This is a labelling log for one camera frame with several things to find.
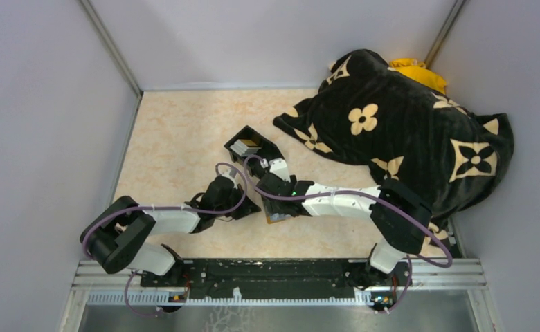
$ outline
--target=white wall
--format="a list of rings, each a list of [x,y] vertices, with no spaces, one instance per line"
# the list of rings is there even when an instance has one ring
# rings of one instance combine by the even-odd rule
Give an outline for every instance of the white wall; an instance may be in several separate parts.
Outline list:
[[[57,328],[134,105],[76,1],[0,1],[0,331]]]
[[[318,86],[356,48],[424,59],[454,0],[93,0],[145,90]]]
[[[482,260],[505,331],[540,331],[540,1],[470,1],[433,68],[460,104],[509,114],[509,172],[457,224]]]

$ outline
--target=fleece blanket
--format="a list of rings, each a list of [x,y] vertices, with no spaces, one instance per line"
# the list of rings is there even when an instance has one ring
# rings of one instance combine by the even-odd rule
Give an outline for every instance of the fleece blanket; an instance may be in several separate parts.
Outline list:
[[[431,204],[441,228],[505,176],[514,148],[506,114],[478,116],[370,50],[330,71],[314,97],[273,121],[314,153],[367,165],[378,184],[398,179]]]

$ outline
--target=wire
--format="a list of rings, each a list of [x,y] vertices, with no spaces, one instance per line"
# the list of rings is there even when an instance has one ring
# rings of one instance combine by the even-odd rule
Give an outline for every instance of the wire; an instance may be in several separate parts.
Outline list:
[[[387,311],[375,311],[375,313],[392,313],[399,305],[399,303],[404,299],[404,296],[406,294],[406,291],[408,290],[408,287],[411,285],[411,279],[413,278],[413,264],[411,263],[411,257],[409,255],[406,256],[406,263],[408,264],[408,277],[406,278],[406,284],[404,284],[404,289],[400,293],[399,298],[397,301],[391,306],[390,309]]]
[[[133,313],[135,313],[136,315],[138,316],[141,316],[141,317],[148,317],[148,318],[156,318],[159,316],[160,314],[160,309],[156,309],[156,313],[141,313],[139,311],[137,311],[136,309],[134,309],[134,307],[132,307],[131,304],[129,304],[129,296],[128,296],[128,293],[129,293],[129,285],[132,284],[132,279],[137,276],[137,275],[140,275],[140,273],[137,271],[137,270],[133,270],[132,271],[132,275],[129,277],[129,279],[127,280],[127,283],[125,284],[125,290],[123,291],[123,300],[125,301],[125,306],[131,310]]]
[[[188,291],[190,291],[190,279],[188,279],[188,275],[184,275],[184,277],[186,278],[186,284],[184,284],[184,294],[182,295],[182,297],[184,297],[184,299],[186,300],[188,296]]]
[[[324,193],[319,193],[319,194],[309,194],[309,195],[304,195],[304,196],[289,196],[289,197],[286,197],[286,196],[276,196],[276,195],[272,195],[270,193],[267,193],[267,192],[264,192],[263,190],[261,190],[260,188],[256,187],[255,183],[252,181],[252,179],[250,178],[250,176],[248,175],[248,162],[252,159],[252,158],[255,158],[255,159],[258,159],[259,161],[263,161],[264,159],[255,155],[255,154],[251,154],[250,156],[248,156],[245,161],[244,161],[244,171],[242,173],[242,171],[240,171],[237,167],[229,164],[229,163],[217,163],[216,166],[215,166],[215,172],[217,174],[220,174],[219,173],[219,166],[227,166],[227,167],[230,167],[232,170],[234,170],[236,173],[238,173],[240,175],[240,177],[242,178],[243,182],[244,182],[244,193],[242,195],[242,198],[237,202],[237,204],[235,204],[233,207],[227,209],[227,210],[223,210],[223,211],[212,211],[212,210],[202,210],[202,209],[196,209],[196,208],[193,208],[193,207],[181,207],[181,206],[158,206],[158,207],[154,207],[154,206],[144,206],[144,205],[140,205],[140,206],[134,206],[134,207],[129,207],[127,209],[123,209],[123,210],[119,210],[117,212],[114,212],[108,216],[106,216],[105,218],[99,220],[99,222],[97,222],[95,225],[93,225],[93,227],[91,227],[89,229],[89,231],[85,234],[83,240],[82,240],[82,248],[84,250],[84,253],[86,256],[88,256],[88,258],[93,258],[90,254],[89,254],[89,251],[88,251],[88,248],[87,248],[87,245],[88,245],[88,241],[89,241],[89,238],[90,236],[99,228],[101,227],[103,224],[107,223],[108,221],[111,221],[113,218],[116,218],[117,216],[120,216],[122,214],[126,214],[128,212],[133,212],[133,211],[139,211],[139,210],[157,210],[157,211],[178,211],[178,210],[184,210],[184,211],[190,211],[190,212],[197,212],[197,213],[206,213],[206,214],[216,214],[216,215],[223,215],[223,214],[228,214],[228,213],[231,213],[233,211],[235,211],[236,209],[239,208],[239,206],[244,202],[245,198],[246,198],[246,193],[247,193],[247,186],[248,186],[248,183],[250,185],[252,185],[252,187],[254,188],[254,190],[262,195],[262,196],[265,196],[269,199],[275,199],[277,201],[300,201],[300,200],[303,200],[303,199],[315,199],[315,198],[318,198],[318,197],[326,197],[326,196],[331,196],[331,195],[345,195],[345,194],[348,194],[348,195],[357,195],[357,196],[362,196],[362,197],[366,197],[367,199],[371,199],[373,201],[375,201],[376,203],[379,203],[385,207],[387,207],[388,209],[392,210],[393,212],[397,213],[398,215],[402,216],[403,218],[405,218],[407,221],[409,221],[410,223],[412,223],[415,227],[419,228],[419,230],[421,230],[426,236],[428,236],[429,238],[431,238],[431,240],[444,252],[444,254],[446,255],[446,258],[447,258],[447,263],[445,264],[440,264],[440,263],[437,263],[436,261],[433,261],[431,259],[429,259],[428,257],[423,257],[422,255],[417,255],[420,259],[423,259],[424,261],[434,265],[434,266],[438,266],[438,267],[441,267],[441,268],[449,268],[452,263],[453,263],[453,258],[451,256],[451,253],[449,252],[449,250],[447,249],[447,247],[437,238],[435,237],[435,235],[433,235],[433,233],[431,231],[429,231],[427,228],[425,228],[423,225],[421,225],[421,223],[419,223],[417,220],[415,220],[413,217],[411,217],[410,215],[408,215],[407,213],[405,213],[403,210],[399,209],[398,207],[394,206],[393,204],[390,204],[389,202],[379,198],[379,197],[376,197],[376,196],[373,196],[373,195],[370,195],[370,194],[366,194],[365,192],[360,192],[360,191],[356,191],[356,190],[337,190],[335,192],[324,192]],[[402,299],[404,298],[405,294],[406,294],[406,291],[408,289],[408,287],[410,286],[411,284],[411,278],[413,276],[413,265],[411,263],[411,257],[410,256],[406,256],[407,258],[407,262],[408,262],[408,277],[407,277],[407,281],[406,281],[406,285],[404,287],[404,289],[402,290],[398,300],[391,306],[390,309],[388,309],[387,311],[377,311],[377,313],[391,313],[394,309],[397,308],[398,304],[402,301]],[[128,293],[128,290],[129,290],[129,285],[131,284],[132,282],[132,279],[138,275],[138,272],[137,271],[133,271],[132,272],[132,275],[131,277],[129,278],[129,280],[127,281],[127,284],[125,285],[125,291],[124,291],[124,296],[125,296],[125,305],[135,314],[137,315],[140,315],[140,316],[143,316],[143,317],[157,317],[158,315],[157,314],[145,314],[145,313],[140,313],[138,311],[136,311],[135,309],[133,309],[131,307],[131,305],[129,304],[129,299],[127,297],[127,293]]]
[[[215,218],[215,220],[225,221],[226,223],[228,223],[229,221],[235,220],[235,218],[233,217],[231,217],[231,219]]]
[[[396,275],[393,275],[393,299],[397,299],[397,287],[398,287],[398,278]]]
[[[371,199],[373,201],[375,201],[376,203],[379,203],[385,207],[387,207],[388,209],[392,210],[394,213],[402,216],[403,218],[405,218],[407,221],[409,221],[410,223],[412,223],[416,228],[419,228],[419,230],[421,230],[421,232],[423,232],[425,234],[425,236],[431,238],[431,240],[443,251],[443,253],[445,254],[445,258],[447,259],[447,263],[445,264],[440,264],[428,257],[425,257],[425,256],[422,256],[422,255],[419,255],[417,254],[417,257],[419,257],[420,259],[423,259],[424,261],[426,261],[427,263],[431,264],[431,265],[434,265],[434,266],[437,266],[437,267],[440,267],[440,268],[449,268],[452,263],[453,263],[453,257],[451,256],[451,253],[449,252],[449,249],[447,249],[447,247],[441,242],[441,240],[439,240],[437,237],[435,237],[435,235],[430,231],[428,230],[425,226],[421,225],[421,223],[419,221],[417,221],[415,218],[411,217],[410,215],[408,215],[407,213],[405,213],[405,211],[399,209],[398,207],[394,206],[393,204],[379,198],[379,197],[376,197],[376,196],[373,196],[373,195],[370,195],[370,194],[366,194],[365,192],[359,192],[359,191],[356,191],[356,190],[337,190],[335,192],[322,192],[320,194],[310,194],[310,195],[303,195],[303,196],[276,196],[276,195],[273,195],[273,194],[270,194],[270,193],[267,193],[267,192],[264,192],[263,190],[261,190],[260,188],[258,188],[255,183],[252,181],[252,179],[250,178],[250,176],[248,175],[248,162],[252,159],[252,158],[255,158],[257,160],[260,160],[260,161],[263,161],[264,159],[258,155],[255,155],[255,154],[251,154],[249,155],[246,160],[244,161],[244,174],[245,174],[245,178],[246,178],[246,181],[253,187],[253,189],[260,195],[262,196],[265,196],[269,199],[275,199],[277,201],[301,201],[303,199],[315,199],[315,198],[318,198],[318,197],[327,197],[327,196],[331,196],[331,195],[357,195],[357,196],[362,196],[362,197],[366,197],[367,199]]]
[[[202,210],[202,209],[196,209],[193,207],[181,207],[181,206],[176,206],[176,205],[174,206],[140,205],[140,206],[128,207],[127,209],[123,209],[123,210],[119,210],[119,211],[111,213],[105,218],[99,220],[99,222],[97,222],[95,225],[93,225],[93,227],[89,229],[89,231],[84,235],[84,238],[82,239],[82,249],[84,251],[84,254],[88,258],[91,258],[91,259],[93,258],[91,254],[89,253],[89,249],[88,249],[89,238],[99,227],[111,221],[113,218],[116,218],[117,216],[126,214],[128,212],[139,211],[139,210],[155,210],[155,211],[180,211],[182,210],[182,211],[190,211],[190,212],[197,212],[197,213],[223,215],[223,214],[228,214],[235,211],[246,199],[246,193],[248,192],[248,184],[246,182],[246,176],[236,166],[233,166],[232,164],[229,164],[229,163],[217,163],[215,166],[216,172],[218,172],[217,170],[219,166],[227,166],[231,168],[232,170],[236,171],[242,178],[242,181],[244,182],[244,194],[242,195],[242,198],[240,198],[240,200],[237,202],[237,204],[235,204],[233,207],[227,210],[223,210],[223,211]]]

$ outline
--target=yellow cloth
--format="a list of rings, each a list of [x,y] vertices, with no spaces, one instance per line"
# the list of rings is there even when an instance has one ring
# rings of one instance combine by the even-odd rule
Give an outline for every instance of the yellow cloth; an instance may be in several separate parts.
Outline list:
[[[396,59],[390,63],[390,66],[402,75],[445,94],[447,82],[443,77],[425,68],[425,63],[418,62],[416,59]]]

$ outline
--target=tabletop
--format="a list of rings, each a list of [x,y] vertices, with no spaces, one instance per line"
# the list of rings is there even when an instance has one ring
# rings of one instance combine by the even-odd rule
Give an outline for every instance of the tabletop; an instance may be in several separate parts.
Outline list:
[[[231,162],[223,148],[249,125],[274,142],[298,179],[339,187],[370,187],[366,166],[323,158],[272,125],[274,117],[315,94],[310,89],[146,92],[123,163],[116,197],[142,204],[174,205],[203,192],[215,164]],[[249,190],[260,207],[261,198]],[[182,257],[328,258],[364,257],[382,238],[368,220],[318,216],[268,224],[263,212],[240,220],[216,221],[199,234],[169,233],[149,238]]]

